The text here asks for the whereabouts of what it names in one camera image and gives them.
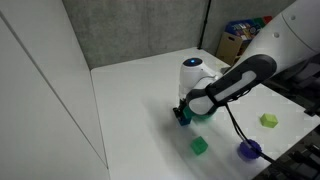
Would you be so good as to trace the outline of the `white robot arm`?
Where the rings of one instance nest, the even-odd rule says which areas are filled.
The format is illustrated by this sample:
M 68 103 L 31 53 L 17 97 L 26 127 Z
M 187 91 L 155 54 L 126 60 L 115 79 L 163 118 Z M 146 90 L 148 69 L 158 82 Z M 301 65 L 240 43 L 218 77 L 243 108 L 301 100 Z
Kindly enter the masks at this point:
M 319 54 L 319 19 L 320 0 L 296 0 L 260 30 L 225 73 L 198 57 L 184 60 L 175 117 L 211 116 L 263 81 Z

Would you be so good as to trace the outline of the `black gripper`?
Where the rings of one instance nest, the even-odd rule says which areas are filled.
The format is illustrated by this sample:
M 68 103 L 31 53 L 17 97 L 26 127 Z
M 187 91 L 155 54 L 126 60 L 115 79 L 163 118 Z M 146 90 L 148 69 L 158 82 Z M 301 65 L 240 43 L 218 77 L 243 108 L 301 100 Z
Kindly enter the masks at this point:
M 183 116 L 183 110 L 186 106 L 187 106 L 186 99 L 180 99 L 179 100 L 179 107 L 173 108 L 174 115 L 178 121 L 181 120 L 181 117 Z

